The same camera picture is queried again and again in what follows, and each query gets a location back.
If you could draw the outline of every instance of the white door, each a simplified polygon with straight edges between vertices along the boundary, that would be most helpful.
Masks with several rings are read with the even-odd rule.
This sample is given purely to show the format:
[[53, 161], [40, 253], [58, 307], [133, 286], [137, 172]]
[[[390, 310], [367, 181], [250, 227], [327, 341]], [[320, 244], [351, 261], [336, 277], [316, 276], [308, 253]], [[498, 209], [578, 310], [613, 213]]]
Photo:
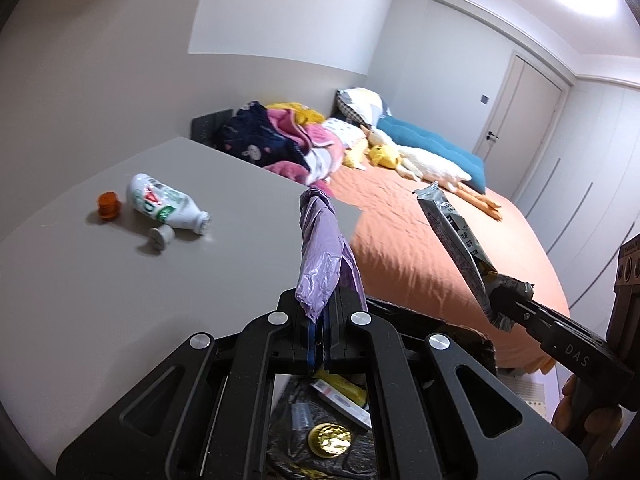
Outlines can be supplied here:
[[548, 133], [562, 95], [524, 60], [516, 57], [495, 114], [476, 149], [484, 160], [487, 187], [512, 198]]

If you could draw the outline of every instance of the pile of clothes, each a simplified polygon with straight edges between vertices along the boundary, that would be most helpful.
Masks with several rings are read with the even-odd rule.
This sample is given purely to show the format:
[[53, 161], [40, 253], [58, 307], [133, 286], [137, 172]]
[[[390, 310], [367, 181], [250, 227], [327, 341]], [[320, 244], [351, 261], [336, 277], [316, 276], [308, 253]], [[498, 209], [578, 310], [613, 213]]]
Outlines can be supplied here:
[[217, 131], [213, 147], [332, 196], [327, 179], [340, 167], [344, 149], [323, 121], [300, 103], [265, 107], [252, 101]]

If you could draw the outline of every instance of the tabletop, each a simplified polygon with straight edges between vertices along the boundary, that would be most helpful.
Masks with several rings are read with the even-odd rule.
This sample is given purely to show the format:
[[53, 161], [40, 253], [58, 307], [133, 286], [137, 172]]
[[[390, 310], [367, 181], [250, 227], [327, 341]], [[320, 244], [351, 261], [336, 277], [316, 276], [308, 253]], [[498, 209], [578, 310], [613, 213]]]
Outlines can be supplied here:
[[[160, 254], [146, 238], [155, 223], [127, 205], [116, 221], [102, 222], [98, 195], [114, 190], [124, 202], [136, 173], [190, 195], [210, 213], [209, 231], [177, 230]], [[73, 187], [2, 241], [0, 400], [51, 470], [192, 333], [240, 332], [276, 309], [298, 278], [304, 189], [177, 138]], [[350, 239], [360, 212], [334, 203]]]

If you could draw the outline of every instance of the bottle label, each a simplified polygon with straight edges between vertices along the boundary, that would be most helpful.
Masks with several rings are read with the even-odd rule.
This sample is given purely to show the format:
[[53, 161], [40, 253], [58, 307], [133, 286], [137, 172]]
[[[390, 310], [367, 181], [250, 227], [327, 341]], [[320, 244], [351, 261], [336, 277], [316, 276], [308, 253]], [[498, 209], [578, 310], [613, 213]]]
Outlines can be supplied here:
[[133, 192], [134, 207], [149, 218], [163, 224], [176, 209], [184, 205], [187, 196], [154, 178], [146, 181], [143, 189]]

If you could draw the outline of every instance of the peach bedspread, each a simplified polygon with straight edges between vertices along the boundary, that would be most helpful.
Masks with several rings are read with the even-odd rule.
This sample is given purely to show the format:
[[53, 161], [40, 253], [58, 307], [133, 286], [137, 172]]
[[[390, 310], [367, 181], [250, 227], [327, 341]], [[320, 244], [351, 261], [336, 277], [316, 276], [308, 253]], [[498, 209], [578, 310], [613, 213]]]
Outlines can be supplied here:
[[[499, 367], [548, 371], [553, 360], [523, 327], [507, 334], [486, 320], [412, 194], [427, 183], [374, 168], [367, 160], [363, 164], [367, 171], [342, 166], [332, 175], [330, 188], [336, 198], [362, 210], [351, 248], [366, 293], [487, 334], [496, 347]], [[497, 222], [459, 197], [447, 195], [498, 272], [533, 283], [536, 301], [569, 315], [558, 276], [516, 206], [487, 190], [502, 206], [504, 219]]]

